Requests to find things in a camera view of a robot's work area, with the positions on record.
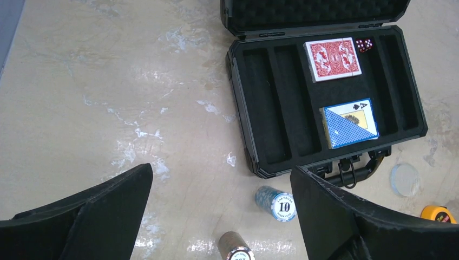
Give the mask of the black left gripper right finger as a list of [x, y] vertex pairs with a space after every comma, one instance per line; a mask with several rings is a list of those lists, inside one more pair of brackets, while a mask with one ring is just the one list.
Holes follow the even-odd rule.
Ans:
[[375, 204], [294, 167], [290, 175], [309, 259], [458, 259], [458, 225]]

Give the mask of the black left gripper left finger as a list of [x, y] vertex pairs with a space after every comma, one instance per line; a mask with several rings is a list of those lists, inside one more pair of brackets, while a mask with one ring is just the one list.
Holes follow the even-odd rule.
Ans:
[[152, 182], [141, 164], [1, 221], [1, 259], [130, 259]]

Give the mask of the black poker set case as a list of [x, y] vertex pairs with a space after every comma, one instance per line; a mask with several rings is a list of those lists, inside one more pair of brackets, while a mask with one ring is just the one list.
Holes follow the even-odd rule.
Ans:
[[[235, 37], [226, 67], [249, 170], [269, 179], [295, 166], [339, 187], [369, 178], [392, 145], [428, 131], [402, 29], [408, 1], [221, 1]], [[314, 83], [303, 44], [370, 38], [362, 75]], [[379, 138], [329, 149], [319, 109], [371, 99]]]

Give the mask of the blue poker chip stack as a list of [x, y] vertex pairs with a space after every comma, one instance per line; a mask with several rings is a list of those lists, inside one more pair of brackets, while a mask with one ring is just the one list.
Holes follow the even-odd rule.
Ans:
[[279, 222], [289, 222], [297, 215], [293, 195], [271, 186], [258, 188], [254, 201], [260, 209]]

